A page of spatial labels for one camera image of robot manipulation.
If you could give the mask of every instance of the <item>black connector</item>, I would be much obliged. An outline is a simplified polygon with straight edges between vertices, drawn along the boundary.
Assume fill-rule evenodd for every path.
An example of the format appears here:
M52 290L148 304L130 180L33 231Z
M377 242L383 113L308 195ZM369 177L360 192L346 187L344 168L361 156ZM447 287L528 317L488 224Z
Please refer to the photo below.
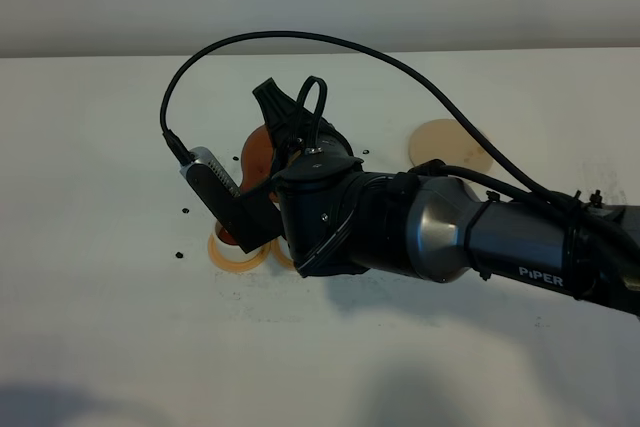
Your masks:
M424 175L427 177L438 177L441 175L447 175L440 173L440 168L444 167L446 164L443 160L433 159L428 162L424 162L420 165L416 165L415 167L409 169L410 174Z
M162 133L164 140L167 142L169 149L176 156L180 165L185 166L193 162L193 156L189 149L185 147L180 138L174 134L171 130Z

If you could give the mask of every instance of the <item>black cable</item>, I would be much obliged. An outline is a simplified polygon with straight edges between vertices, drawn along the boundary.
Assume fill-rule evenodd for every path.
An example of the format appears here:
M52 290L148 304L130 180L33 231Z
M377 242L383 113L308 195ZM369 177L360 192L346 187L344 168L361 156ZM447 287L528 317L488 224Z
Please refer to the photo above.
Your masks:
M302 88L298 93L298 98L296 99L296 103L298 104L298 118L296 120L296 129L300 126L300 121L302 115L304 113L304 104L307 101L307 97L309 96L309 92L313 88L314 85L318 85L318 101L316 102L316 108L313 111L313 118L311 120L311 128L309 129L309 133L307 134L307 141L305 144L306 148L315 149L318 147L318 131L320 130L320 120L322 120L322 114L324 113L324 108L327 103L327 95L329 88L327 87L327 83L321 79L320 77L310 76L305 80L304 84L302 84Z
M438 89L429 79L420 74L415 69L409 67L408 65L400 62L393 57L383 54L382 52L378 52L377 50L371 49L364 45L356 44L355 42L350 42L348 40L338 39L336 37L331 37L329 35L322 34L313 34L309 32L297 32L297 31L288 31L288 30L272 30L272 31L264 31L264 32L250 32L247 34L235 35L233 37L228 37L226 39L215 42L204 49L200 50L200 52L193 55L190 59L188 59L175 73L167 90L162 99L162 105L160 106L160 127L162 129L163 136L165 137L169 148L174 153L174 155L178 158L180 163L188 162L190 158L190 154L188 149L180 142L180 139L171 132L167 126L167 108L169 107L169 100L171 99L171 94L176 88L178 81L184 75L184 73L189 70L189 68L195 64L198 60L209 55L210 53L225 47L227 45L235 44L238 42L244 42L246 40L255 40L255 39L266 39L266 38L294 38L294 39L307 39L313 40L317 42L325 42L328 44L338 45L340 47L345 47L347 49L355 50L357 52L361 52L375 59L386 62L387 64L395 67L396 69L404 72L423 87L425 87L429 92L433 94L433 96L440 101L440 103L449 111L449 113L464 127L464 129L473 137L480 146L486 150L491 157L493 157L498 164L500 164L509 174L511 174L516 180L522 183L529 190L534 192L536 195L541 198L547 200L554 206L561 208L561 203L557 196L555 196L551 191L543 187L542 185L535 182L531 179L527 174L525 174L522 170L520 170L515 164L513 164L502 152L500 152L470 121L467 119L462 112L449 100L449 98Z

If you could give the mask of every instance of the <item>robotic arm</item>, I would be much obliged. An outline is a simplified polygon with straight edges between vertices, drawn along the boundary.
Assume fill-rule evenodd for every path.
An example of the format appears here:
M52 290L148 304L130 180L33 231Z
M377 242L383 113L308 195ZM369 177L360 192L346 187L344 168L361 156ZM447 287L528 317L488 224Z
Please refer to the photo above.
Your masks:
M273 36L336 43L408 73L531 192L439 160L409 172L364 172L348 141L322 117L326 84L310 77L295 101L272 79L254 90L275 155L269 180L240 194L211 152L189 151L166 127L166 108L177 81L199 58L230 43ZM314 85L320 95L311 113L304 103ZM604 206L599 192L585 204L578 195L548 191L511 164L427 79L379 52L300 32L232 37L178 71L163 100L161 124L183 176L239 245L249 251L284 234L303 277L373 268L445 283L471 269L485 280L496 274L640 315L640 207ZM478 199L461 178L485 185L488 200ZM273 191L280 211L269 200Z

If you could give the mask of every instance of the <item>orange object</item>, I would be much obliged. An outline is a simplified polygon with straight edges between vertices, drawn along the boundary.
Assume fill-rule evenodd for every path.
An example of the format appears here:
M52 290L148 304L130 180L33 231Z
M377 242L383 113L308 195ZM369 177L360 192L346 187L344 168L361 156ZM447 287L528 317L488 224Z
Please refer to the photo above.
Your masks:
M240 165L242 166L242 184L240 192L247 192L269 177L271 173L271 161L273 160L273 145L267 128L262 125L251 132L242 147ZM271 200L277 202L274 194ZM218 238L229 245L238 245L226 229L222 229Z

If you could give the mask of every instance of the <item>masking tape roll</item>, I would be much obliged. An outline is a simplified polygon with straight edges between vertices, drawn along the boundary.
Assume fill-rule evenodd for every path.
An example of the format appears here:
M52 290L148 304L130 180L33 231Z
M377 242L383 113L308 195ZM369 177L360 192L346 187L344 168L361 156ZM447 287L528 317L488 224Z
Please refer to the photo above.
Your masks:
M273 239L271 241L271 250L273 251L273 256L282 266L291 270L295 269L293 260L289 257L289 244L287 244L284 237L280 236L277 239Z
M260 265L269 255L270 244L245 253L239 245L225 244L218 237L222 230L220 222L215 223L214 231L209 236L209 258L222 270L227 272L246 272Z

